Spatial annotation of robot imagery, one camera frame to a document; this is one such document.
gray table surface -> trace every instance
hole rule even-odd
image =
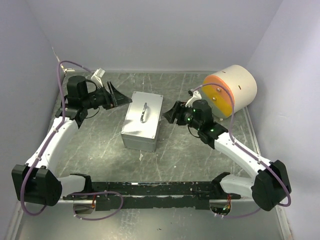
[[[208,74],[196,73],[106,73],[103,82],[111,81],[123,94],[133,91],[161,94],[163,110],[169,110],[176,100],[189,99],[188,90],[201,84]],[[60,99],[54,112],[60,105]],[[87,119],[71,142],[56,169],[57,177],[83,173],[93,181],[156,182],[211,181],[222,172],[248,175],[231,159],[212,150],[194,138],[185,126],[169,124],[162,119],[156,152],[124,148],[120,131],[128,106],[105,111]],[[235,114],[233,135],[256,150],[253,129],[247,109]],[[230,119],[220,123],[229,126]],[[99,239],[99,240],[231,240],[283,239],[273,209],[260,211],[243,219],[214,217],[210,210],[193,208],[123,209],[112,218],[88,222],[73,217],[72,203],[60,202],[48,207],[40,216],[23,215],[16,239]],[[246,214],[257,209],[252,201],[234,201],[231,215]],[[95,212],[102,217],[108,212]]]

box lid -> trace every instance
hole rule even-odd
[[[154,139],[161,117],[162,102],[162,95],[133,92],[121,134]]]

robotic arm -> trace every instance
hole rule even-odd
[[[52,128],[34,155],[26,161],[25,165],[16,165],[12,170],[12,179],[18,200],[20,201],[22,184],[30,166],[36,161],[39,152],[43,149],[52,132],[55,132],[49,141],[41,160],[33,168],[27,179],[24,190],[24,201],[46,206],[54,206],[58,200],[72,193],[92,191],[91,178],[84,174],[72,174],[67,177],[56,178],[55,170],[65,146],[80,128],[88,116],[88,109],[103,107],[106,110],[129,104],[132,100],[121,94],[107,82],[107,89],[103,86],[100,77],[104,70],[97,70],[91,80],[84,76],[72,76],[66,85],[67,100],[65,120],[59,130],[57,126],[62,122],[62,107],[57,111]],[[95,91],[88,92],[87,83],[93,83]]]
[[[236,139],[231,139],[228,130],[214,121],[211,107],[206,100],[201,99],[198,92],[195,92],[188,102],[176,101],[173,108],[164,113],[164,117],[171,124],[176,120],[176,124],[180,126],[187,125],[189,128],[196,129],[203,143],[227,155],[249,174],[250,178],[245,178],[224,173],[220,181],[224,192],[253,198],[261,209],[270,211],[287,195],[279,181],[264,167],[266,165],[277,174],[291,193],[285,165],[279,160],[271,162]]]

gray wall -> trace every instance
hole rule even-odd
[[[282,0],[27,0],[61,59],[107,70],[246,65]]]
[[[0,1],[0,239],[17,201],[11,170],[42,142],[58,93],[57,59],[24,0]]]
[[[247,68],[258,86],[249,110],[259,146],[291,180],[295,239],[319,239],[320,1],[284,0]]]

white cylinder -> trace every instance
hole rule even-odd
[[[234,112],[249,105],[256,97],[257,83],[244,67],[232,65],[207,76],[203,84],[219,84],[225,87],[234,102]],[[204,86],[201,95],[212,107],[212,113],[219,118],[227,118],[232,113],[231,100],[225,90],[215,85]]]

